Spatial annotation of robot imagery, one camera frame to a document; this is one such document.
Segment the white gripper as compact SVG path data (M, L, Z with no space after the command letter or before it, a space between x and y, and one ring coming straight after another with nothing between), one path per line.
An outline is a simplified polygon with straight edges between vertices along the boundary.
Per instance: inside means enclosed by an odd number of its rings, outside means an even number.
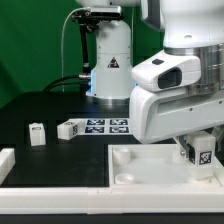
M213 128L217 149L224 139L224 53L162 50L132 70L130 126L142 143L174 138L189 159L186 134Z

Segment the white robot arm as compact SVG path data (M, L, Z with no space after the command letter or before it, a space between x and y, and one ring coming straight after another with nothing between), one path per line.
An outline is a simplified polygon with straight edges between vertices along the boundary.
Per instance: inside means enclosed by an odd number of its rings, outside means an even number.
M88 96L127 101L133 136L141 143L173 138L199 162L195 134L224 147L224 0L77 0L82 18L97 31L97 63ZM140 6L142 20L164 32L163 48L131 65L126 6Z

